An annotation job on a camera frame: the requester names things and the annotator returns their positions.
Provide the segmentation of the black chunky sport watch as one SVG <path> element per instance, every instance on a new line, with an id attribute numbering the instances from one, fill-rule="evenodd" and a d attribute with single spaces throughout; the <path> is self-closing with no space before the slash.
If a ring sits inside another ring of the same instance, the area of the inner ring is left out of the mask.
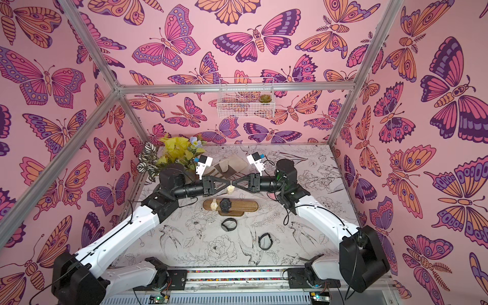
<path id="1" fill-rule="evenodd" d="M 231 200 L 229 198 L 223 198 L 219 203 L 220 212 L 222 212 L 224 214 L 230 213 L 231 212 L 231 206 L 232 206 Z"/>

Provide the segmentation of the black round watch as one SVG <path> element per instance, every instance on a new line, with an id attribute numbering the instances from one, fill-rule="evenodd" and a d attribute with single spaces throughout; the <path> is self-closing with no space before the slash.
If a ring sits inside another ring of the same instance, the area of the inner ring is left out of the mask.
<path id="1" fill-rule="evenodd" d="M 230 217 L 221 222 L 221 228 L 225 232 L 231 232 L 234 231 L 238 226 L 238 222 L 236 219 Z"/>

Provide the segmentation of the cream strap watch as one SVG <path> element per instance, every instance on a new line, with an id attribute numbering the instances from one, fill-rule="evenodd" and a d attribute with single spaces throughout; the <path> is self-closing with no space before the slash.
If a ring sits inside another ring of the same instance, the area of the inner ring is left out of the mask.
<path id="1" fill-rule="evenodd" d="M 212 211 L 217 211 L 219 208 L 219 203 L 216 198 L 214 198 L 210 204 L 210 208 Z"/>

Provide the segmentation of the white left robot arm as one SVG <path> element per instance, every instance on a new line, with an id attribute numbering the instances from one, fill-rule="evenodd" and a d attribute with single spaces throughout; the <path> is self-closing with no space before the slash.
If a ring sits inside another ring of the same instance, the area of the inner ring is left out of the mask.
<path id="1" fill-rule="evenodd" d="M 188 184 L 182 165 L 169 165 L 159 174 L 158 189 L 130 216 L 103 237 L 75 254 L 59 255 L 53 267 L 52 294 L 61 304 L 100 304 L 111 294 L 136 287 L 165 289 L 168 267 L 155 257 L 138 265 L 106 271 L 113 261 L 141 236 L 159 226 L 179 208 L 179 199 L 216 194 L 232 185 L 211 175 Z"/>

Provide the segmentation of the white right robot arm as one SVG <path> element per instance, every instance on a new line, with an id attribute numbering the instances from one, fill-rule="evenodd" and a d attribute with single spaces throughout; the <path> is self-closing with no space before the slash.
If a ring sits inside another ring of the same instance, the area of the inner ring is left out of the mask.
<path id="1" fill-rule="evenodd" d="M 325 208 L 298 183 L 293 161 L 278 160 L 273 176 L 249 174 L 231 185 L 249 193 L 273 193 L 288 212 L 305 219 L 334 243 L 335 259 L 317 256 L 306 264 L 320 280 L 343 280 L 361 293 L 390 271 L 390 263 L 370 226 L 359 227 Z"/>

